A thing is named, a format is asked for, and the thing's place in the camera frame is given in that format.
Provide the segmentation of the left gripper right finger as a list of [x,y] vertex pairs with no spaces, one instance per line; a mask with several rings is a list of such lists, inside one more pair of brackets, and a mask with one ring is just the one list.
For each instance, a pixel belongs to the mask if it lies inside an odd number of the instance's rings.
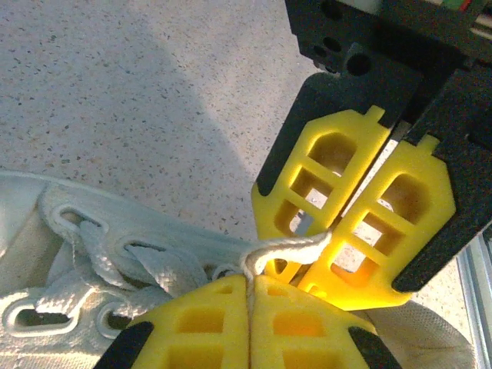
[[402,369],[373,324],[268,276],[254,279],[251,369]]

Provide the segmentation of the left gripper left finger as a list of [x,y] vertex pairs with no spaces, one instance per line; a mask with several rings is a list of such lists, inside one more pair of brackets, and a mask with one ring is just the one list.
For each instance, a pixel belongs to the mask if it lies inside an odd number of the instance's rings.
[[94,369],[249,369],[245,277],[221,278],[135,318]]

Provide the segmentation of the white sneaker shoe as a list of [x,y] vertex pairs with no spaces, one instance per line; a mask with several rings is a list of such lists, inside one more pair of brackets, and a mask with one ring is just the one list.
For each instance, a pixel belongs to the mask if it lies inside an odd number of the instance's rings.
[[0,169],[0,369],[93,369],[134,318],[330,232],[255,244],[74,181]]

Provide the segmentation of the aluminium rail frame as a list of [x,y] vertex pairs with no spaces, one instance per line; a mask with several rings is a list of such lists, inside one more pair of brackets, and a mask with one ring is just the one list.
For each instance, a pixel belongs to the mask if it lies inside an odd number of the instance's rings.
[[458,254],[457,266],[477,369],[492,369],[492,238],[477,235]]

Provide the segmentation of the white shoelace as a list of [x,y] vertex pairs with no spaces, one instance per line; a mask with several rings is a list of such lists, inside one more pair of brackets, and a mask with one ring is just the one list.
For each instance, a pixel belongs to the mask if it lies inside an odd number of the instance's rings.
[[108,198],[47,197],[40,213],[69,247],[71,268],[53,265],[35,310],[67,317],[100,291],[117,298],[117,316],[133,319],[228,275],[252,280],[274,258],[310,263],[331,240],[324,232],[252,244]]

